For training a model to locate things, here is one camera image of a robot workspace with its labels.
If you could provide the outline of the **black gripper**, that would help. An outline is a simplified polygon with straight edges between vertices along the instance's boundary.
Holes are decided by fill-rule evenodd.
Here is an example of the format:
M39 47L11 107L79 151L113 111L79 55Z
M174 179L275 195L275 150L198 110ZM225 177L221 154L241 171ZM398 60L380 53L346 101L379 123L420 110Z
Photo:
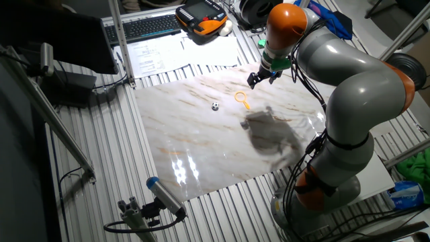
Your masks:
M283 71L270 71L263 65L260 65L257 73L250 73L247 83L251 89L254 89L256 84L260 83L262 80L269 79L269 83L272 85L276 79L282 76L282 73Z

